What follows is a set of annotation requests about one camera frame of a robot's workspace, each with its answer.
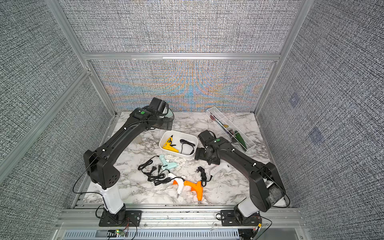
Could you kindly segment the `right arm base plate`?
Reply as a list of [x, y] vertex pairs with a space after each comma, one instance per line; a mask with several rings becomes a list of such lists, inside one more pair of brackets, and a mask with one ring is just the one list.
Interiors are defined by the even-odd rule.
[[249, 217], [243, 217], [235, 210], [221, 210], [220, 220], [224, 227], [251, 226], [257, 227], [263, 223], [261, 216], [255, 213]]

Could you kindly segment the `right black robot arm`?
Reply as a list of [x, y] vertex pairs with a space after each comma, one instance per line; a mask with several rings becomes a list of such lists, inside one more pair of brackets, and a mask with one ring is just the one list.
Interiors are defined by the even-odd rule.
[[267, 212], [286, 195], [280, 174], [272, 163], [256, 161], [236, 149], [227, 139], [215, 137], [205, 130], [198, 135], [201, 148], [197, 148], [195, 159], [219, 165], [223, 160], [238, 170], [249, 182], [249, 197], [234, 207], [232, 222], [241, 226], [251, 221], [261, 222], [259, 212]]

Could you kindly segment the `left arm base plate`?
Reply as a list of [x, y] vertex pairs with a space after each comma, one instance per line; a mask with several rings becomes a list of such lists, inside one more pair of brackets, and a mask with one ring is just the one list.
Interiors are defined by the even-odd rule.
[[99, 221], [99, 227], [123, 227], [126, 225], [139, 226], [142, 211], [121, 210], [113, 215], [104, 209]]

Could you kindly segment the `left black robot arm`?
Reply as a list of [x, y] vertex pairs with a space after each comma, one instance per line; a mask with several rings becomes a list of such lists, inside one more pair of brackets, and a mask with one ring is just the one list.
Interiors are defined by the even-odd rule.
[[133, 110], [123, 126], [103, 145], [84, 153], [87, 175], [101, 191], [108, 214], [118, 215], [125, 207], [117, 186], [121, 173], [114, 166], [119, 156], [141, 133], [152, 129], [171, 130], [173, 119], [169, 104], [153, 98], [148, 106]]

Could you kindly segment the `yellow glue gun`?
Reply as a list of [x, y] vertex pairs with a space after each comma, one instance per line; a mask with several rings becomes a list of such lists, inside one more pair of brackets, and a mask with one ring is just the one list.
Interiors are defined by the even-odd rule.
[[175, 144], [173, 144], [173, 135], [171, 135], [167, 141], [164, 143], [163, 145], [163, 149], [164, 150], [167, 150], [167, 151], [171, 151], [171, 152], [174, 152], [174, 153], [179, 153], [179, 150], [177, 150], [175, 148]]

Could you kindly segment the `white storage box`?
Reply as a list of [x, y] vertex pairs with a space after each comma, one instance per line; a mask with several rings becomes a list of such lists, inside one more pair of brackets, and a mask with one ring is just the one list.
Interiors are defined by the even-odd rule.
[[[176, 145], [175, 148], [179, 150], [179, 153], [174, 153], [163, 149], [164, 143], [171, 135], [173, 135], [173, 144]], [[178, 131], [165, 131], [160, 139], [159, 148], [161, 151], [163, 151], [164, 154], [173, 155], [189, 160], [194, 158], [198, 143], [199, 140], [196, 136]]]

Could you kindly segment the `mint green glue gun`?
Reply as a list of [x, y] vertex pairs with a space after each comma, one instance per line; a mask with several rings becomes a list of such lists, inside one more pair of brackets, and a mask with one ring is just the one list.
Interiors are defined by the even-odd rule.
[[159, 159], [160, 161], [162, 162], [162, 166], [161, 166], [161, 169], [164, 171], [164, 170], [172, 170], [172, 169], [175, 169], [179, 166], [178, 163], [174, 163], [174, 162], [168, 162], [165, 158], [164, 155], [159, 155]]

